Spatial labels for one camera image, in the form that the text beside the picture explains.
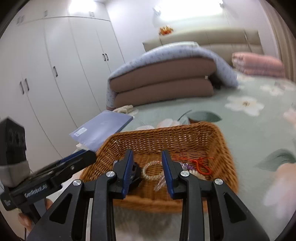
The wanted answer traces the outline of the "person's left hand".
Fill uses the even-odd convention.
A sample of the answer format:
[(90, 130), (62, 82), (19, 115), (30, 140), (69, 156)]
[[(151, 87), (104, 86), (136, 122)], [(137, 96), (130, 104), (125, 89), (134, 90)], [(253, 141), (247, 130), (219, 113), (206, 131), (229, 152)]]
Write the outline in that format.
[[(49, 209), (53, 204), (52, 200), (46, 199), (46, 209)], [(18, 221), (28, 231), (31, 232), (33, 229), (33, 222), (23, 213), (18, 214)]]

